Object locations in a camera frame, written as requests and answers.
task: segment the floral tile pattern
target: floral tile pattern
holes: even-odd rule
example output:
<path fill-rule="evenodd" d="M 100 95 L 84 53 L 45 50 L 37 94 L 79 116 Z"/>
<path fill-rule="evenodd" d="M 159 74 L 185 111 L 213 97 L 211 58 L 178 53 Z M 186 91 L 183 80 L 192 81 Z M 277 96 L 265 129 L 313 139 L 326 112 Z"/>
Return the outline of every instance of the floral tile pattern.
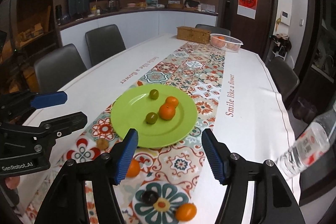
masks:
<path fill-rule="evenodd" d="M 203 82 L 198 82 L 195 86 L 195 91 L 193 95 L 200 95 L 205 99 L 215 99 L 219 101 L 219 96 L 221 94 L 220 86 L 213 86 L 212 84 L 205 84 Z"/>
<path fill-rule="evenodd" d="M 152 70 L 173 74 L 179 66 L 173 63 L 160 62 Z"/>
<path fill-rule="evenodd" d="M 164 84 L 171 77 L 171 73 L 150 70 L 143 77 L 140 78 L 140 81 L 147 82 L 150 84 Z"/>
<path fill-rule="evenodd" d="M 208 72 L 202 72 L 199 76 L 199 81 L 203 82 L 204 84 L 213 85 L 213 86 L 221 86 L 220 79 L 222 76 L 216 74 L 216 73 L 208 73 Z"/>
<path fill-rule="evenodd" d="M 186 42 L 130 86 L 175 86 L 193 99 L 198 118 L 194 128 L 183 140 L 168 147 L 136 150 L 134 158 L 140 163 L 140 174 L 135 178 L 126 178 L 120 185 L 114 186 L 125 223 L 178 223 L 174 212 L 191 198 L 205 160 L 201 135 L 205 128 L 214 126 L 225 72 L 224 65 L 224 51 L 211 45 Z M 113 103 L 87 126 L 73 147 L 51 168 L 26 209 L 32 223 L 51 183 L 66 160 L 94 160 L 103 153 L 96 147 L 96 141 L 100 138 L 109 142 L 105 151 L 110 151 L 116 143 L 122 141 L 110 121 L 112 108 Z M 159 200 L 152 206 L 144 204 L 141 200 L 141 195 L 146 189 L 155 189 L 159 193 Z M 85 183 L 85 192 L 90 223 L 98 224 L 90 181 Z"/>
<path fill-rule="evenodd" d="M 153 205 L 141 200 L 145 191 L 154 190 L 159 199 Z M 178 224 L 174 213 L 179 206 L 189 202 L 188 195 L 179 187 L 163 181 L 150 182 L 142 185 L 133 198 L 134 211 L 142 223 Z"/>

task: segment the white plastic basket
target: white plastic basket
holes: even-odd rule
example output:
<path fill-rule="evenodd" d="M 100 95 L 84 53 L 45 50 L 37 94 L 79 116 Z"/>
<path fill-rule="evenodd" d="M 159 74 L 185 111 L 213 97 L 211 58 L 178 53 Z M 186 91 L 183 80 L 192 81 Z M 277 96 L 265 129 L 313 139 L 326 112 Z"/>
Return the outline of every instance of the white plastic basket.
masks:
<path fill-rule="evenodd" d="M 240 46 L 243 45 L 239 39 L 218 33 L 210 34 L 210 44 L 227 52 L 238 52 Z"/>

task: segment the faucet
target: faucet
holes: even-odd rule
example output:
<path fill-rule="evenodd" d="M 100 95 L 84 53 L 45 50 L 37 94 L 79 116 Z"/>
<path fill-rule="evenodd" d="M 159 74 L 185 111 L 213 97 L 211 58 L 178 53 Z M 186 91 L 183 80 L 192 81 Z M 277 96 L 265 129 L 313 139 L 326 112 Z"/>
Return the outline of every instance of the faucet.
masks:
<path fill-rule="evenodd" d="M 331 56 L 331 55 L 327 55 L 326 57 L 325 57 L 325 60 L 324 60 L 324 62 L 323 62 L 323 66 L 322 66 L 322 70 L 326 70 L 326 62 L 327 62 L 327 58 L 328 57 L 331 57 L 331 61 L 332 61 L 332 67 L 334 67 L 334 58 Z"/>

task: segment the dining table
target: dining table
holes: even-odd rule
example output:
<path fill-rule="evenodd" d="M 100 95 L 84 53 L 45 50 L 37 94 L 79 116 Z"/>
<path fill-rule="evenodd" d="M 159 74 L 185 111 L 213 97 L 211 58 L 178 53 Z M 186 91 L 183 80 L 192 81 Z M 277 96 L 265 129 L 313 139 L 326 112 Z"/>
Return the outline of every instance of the dining table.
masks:
<path fill-rule="evenodd" d="M 36 110 L 25 125 L 82 111 L 87 126 L 59 138 L 50 155 L 51 168 L 21 177 L 18 186 L 20 206 L 33 223 L 51 183 L 64 162 L 95 159 L 122 141 L 113 129 L 110 114 L 113 102 L 125 91 L 141 85 L 170 85 L 187 93 L 198 116 L 194 128 L 173 145 L 137 148 L 134 159 L 140 173 L 126 178 L 114 191 L 126 223 L 177 223 L 173 217 L 178 199 L 167 210 L 148 207 L 139 191 L 170 188 L 183 202 L 194 203 L 196 216 L 189 221 L 215 223 L 226 186 L 215 180 L 202 148 L 201 134 L 211 128 L 219 142 L 244 159 L 275 161 L 295 141 L 281 94 L 260 57 L 240 49 L 225 52 L 211 44 L 179 40 L 165 34 L 135 45 L 79 75 L 61 90 L 68 95 L 64 105 Z M 100 150 L 96 141 L 104 138 L 109 147 Z M 299 176 L 287 181 L 297 202 Z M 92 184 L 85 182 L 90 223 L 98 223 Z M 250 223 L 254 182 L 249 182 L 242 223 Z"/>

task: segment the kitchen counter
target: kitchen counter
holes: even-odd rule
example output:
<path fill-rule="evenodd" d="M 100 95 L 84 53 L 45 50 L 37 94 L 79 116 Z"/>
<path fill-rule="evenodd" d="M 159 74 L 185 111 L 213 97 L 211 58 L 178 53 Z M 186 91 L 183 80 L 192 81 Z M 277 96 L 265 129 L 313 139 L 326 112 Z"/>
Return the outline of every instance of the kitchen counter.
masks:
<path fill-rule="evenodd" d="M 144 8 L 139 8 L 139 9 L 129 9 L 129 8 L 122 8 L 118 12 L 110 12 L 110 13 L 104 13 L 100 14 L 98 16 L 92 16 L 92 17 L 86 17 L 82 19 L 78 19 L 75 21 L 71 21 L 67 24 L 64 25 L 59 25 L 59 30 L 64 30 L 69 27 L 95 20 L 98 18 L 103 18 L 103 17 L 109 17 L 113 15 L 121 15 L 121 14 L 130 14 L 130 13 L 139 13 L 139 12 L 151 12 L 151 11 L 173 11 L 173 12 L 185 12 L 185 13 L 194 13 L 194 14 L 202 14 L 202 15 L 210 15 L 210 16 L 218 16 L 218 13 L 211 13 L 211 12 L 199 12 L 197 10 L 183 10 L 183 9 L 166 9 L 166 8 L 154 8 L 154 9 L 144 9 Z"/>
<path fill-rule="evenodd" d="M 60 26 L 62 45 L 74 44 L 85 64 L 91 68 L 85 33 L 115 24 L 126 49 L 159 35 L 177 35 L 177 27 L 195 27 L 197 24 L 216 26 L 217 14 L 172 9 L 125 9 L 78 20 Z"/>

